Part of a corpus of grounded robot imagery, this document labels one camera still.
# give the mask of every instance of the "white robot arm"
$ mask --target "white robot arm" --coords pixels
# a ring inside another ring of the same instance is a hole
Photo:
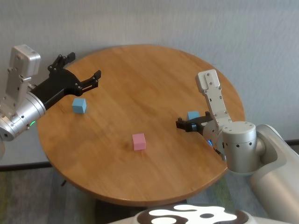
[[[271,218],[299,223],[299,156],[274,128],[232,121],[216,70],[200,72],[196,83],[209,112],[189,121],[179,118],[177,127],[190,132],[196,124],[197,131],[226,160],[229,170],[252,175],[252,189]]]
[[[41,57],[27,45],[12,48],[5,95],[0,99],[0,159],[4,155],[3,141],[12,141],[35,124],[46,111],[66,95],[81,96],[98,87],[101,71],[80,82],[64,69],[75,60],[75,53],[59,55],[48,67],[49,78],[34,86],[29,82],[38,73]]]

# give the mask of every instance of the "cube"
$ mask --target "cube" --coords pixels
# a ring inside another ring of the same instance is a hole
[[[86,100],[84,98],[75,98],[72,104],[74,113],[85,113],[86,112]]]
[[[134,151],[145,149],[144,133],[133,134]]]
[[[191,120],[191,119],[199,118],[199,117],[200,117],[200,115],[199,115],[198,111],[189,111],[188,115],[187,115],[187,120]],[[196,125],[192,125],[192,129],[194,131],[196,131]]]

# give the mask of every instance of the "round table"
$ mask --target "round table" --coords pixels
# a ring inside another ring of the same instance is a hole
[[[119,205],[156,206],[206,189],[227,170],[196,132],[176,128],[188,111],[208,111],[195,76],[214,67],[180,50],[129,45],[90,54],[67,69],[79,80],[102,71],[99,87],[82,95],[86,114],[75,114],[66,96],[38,121],[43,149],[70,183]],[[232,120],[244,120],[241,100],[217,70]],[[144,133],[146,149],[133,150]]]

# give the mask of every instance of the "blue cube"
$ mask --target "blue cube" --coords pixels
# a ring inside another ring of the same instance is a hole
[[[200,115],[199,115],[198,111],[189,111],[188,116],[187,116],[187,120],[191,120],[191,119],[199,118],[199,117],[200,117]],[[194,131],[196,131],[196,125],[192,125],[192,129]]]
[[[85,113],[86,112],[86,100],[81,98],[76,98],[72,104],[74,113]]]

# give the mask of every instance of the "green led light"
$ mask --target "green led light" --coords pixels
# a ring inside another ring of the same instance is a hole
[[[36,123],[36,121],[32,121],[30,124],[30,127],[33,126]]]

